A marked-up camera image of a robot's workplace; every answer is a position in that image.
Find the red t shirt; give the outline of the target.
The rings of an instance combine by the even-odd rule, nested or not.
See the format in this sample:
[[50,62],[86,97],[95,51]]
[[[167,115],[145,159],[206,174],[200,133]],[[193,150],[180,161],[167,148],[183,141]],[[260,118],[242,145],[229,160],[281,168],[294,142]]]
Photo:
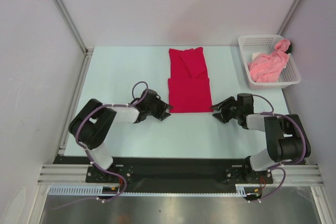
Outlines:
[[212,96],[202,47],[169,49],[171,76],[168,79],[170,113],[212,112]]

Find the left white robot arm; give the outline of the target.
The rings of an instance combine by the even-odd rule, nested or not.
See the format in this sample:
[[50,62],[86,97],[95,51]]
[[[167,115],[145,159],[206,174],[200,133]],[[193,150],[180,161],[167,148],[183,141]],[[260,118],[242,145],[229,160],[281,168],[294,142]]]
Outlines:
[[70,122],[69,133],[86,152],[91,163],[98,167],[98,176],[105,182],[115,178],[113,158],[104,144],[113,123],[140,123],[148,116],[163,121],[173,107],[162,101],[158,93],[145,89],[139,98],[127,104],[103,104],[90,99]]

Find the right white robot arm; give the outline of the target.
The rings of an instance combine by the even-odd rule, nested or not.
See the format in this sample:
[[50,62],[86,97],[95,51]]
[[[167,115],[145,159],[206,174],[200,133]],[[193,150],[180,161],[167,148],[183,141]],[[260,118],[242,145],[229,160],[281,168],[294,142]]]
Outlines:
[[282,165],[296,165],[311,154],[311,147],[299,115],[279,114],[266,98],[251,93],[239,93],[212,105],[213,117],[221,123],[236,120],[245,130],[263,132],[266,148],[245,158],[240,176],[254,183],[261,173]]

